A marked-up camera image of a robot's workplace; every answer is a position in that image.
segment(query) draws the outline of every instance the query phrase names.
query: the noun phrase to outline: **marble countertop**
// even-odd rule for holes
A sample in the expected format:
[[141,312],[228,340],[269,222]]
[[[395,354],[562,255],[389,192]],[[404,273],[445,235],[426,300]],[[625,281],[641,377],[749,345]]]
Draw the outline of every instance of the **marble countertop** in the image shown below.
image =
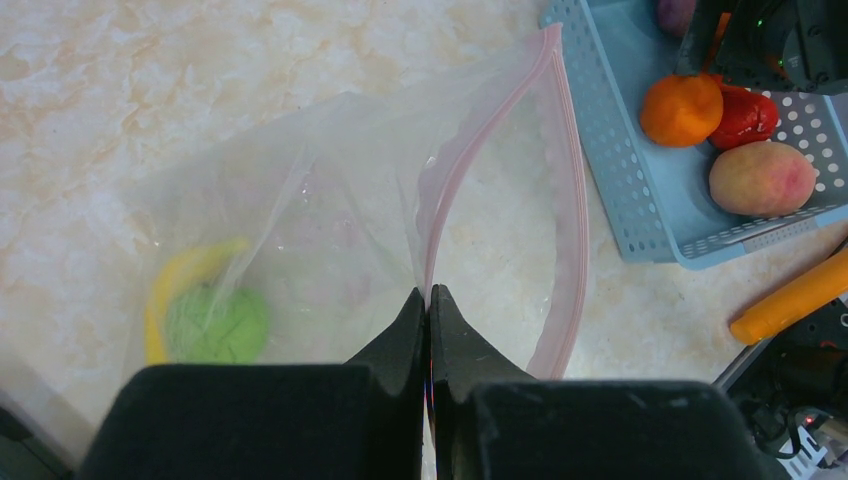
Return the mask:
[[[108,189],[340,92],[384,94],[482,58],[535,30],[545,3],[7,1],[0,404],[75,464],[119,388],[143,245]],[[569,378],[713,380],[742,348],[728,320],[848,233],[702,272],[627,265],[587,183],[589,290]]]

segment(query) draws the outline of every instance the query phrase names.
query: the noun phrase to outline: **plastic zipper bag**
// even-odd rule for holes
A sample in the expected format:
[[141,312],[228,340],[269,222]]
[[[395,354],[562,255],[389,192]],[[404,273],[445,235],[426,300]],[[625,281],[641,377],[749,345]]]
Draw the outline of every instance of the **plastic zipper bag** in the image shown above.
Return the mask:
[[559,28],[146,179],[127,202],[155,245],[129,368],[345,361],[439,282],[507,356],[561,377],[588,226]]

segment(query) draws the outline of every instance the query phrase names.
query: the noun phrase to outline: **green ball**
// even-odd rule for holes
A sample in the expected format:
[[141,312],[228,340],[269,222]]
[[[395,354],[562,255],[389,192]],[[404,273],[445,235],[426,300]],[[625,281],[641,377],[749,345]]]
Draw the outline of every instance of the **green ball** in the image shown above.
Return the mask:
[[216,289],[195,287],[168,307],[165,336],[180,362],[252,363],[268,343],[269,308],[258,292],[239,288],[215,303]]

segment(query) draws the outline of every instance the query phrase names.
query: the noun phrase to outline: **perforated basket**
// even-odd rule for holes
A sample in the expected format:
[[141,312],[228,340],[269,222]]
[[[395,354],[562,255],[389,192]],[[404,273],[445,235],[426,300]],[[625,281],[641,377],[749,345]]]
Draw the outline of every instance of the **perforated basket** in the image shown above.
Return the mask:
[[846,218],[846,141],[827,97],[764,92],[781,113],[773,139],[798,148],[818,175],[810,201],[784,217],[721,210],[707,185],[710,145],[669,149],[644,136],[642,97],[673,70],[679,48],[657,28],[654,3],[553,0],[540,21],[563,24],[581,142],[624,260],[702,269]]

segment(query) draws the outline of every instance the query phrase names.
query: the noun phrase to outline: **yellow banana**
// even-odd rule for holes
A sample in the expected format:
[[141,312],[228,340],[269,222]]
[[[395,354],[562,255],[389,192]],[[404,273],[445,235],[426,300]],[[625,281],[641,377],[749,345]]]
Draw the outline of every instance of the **yellow banana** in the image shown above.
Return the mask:
[[168,361],[162,324],[171,301],[197,284],[215,279],[230,259],[247,250],[244,237],[180,252],[171,258],[153,281],[153,290],[144,309],[144,346],[148,365]]

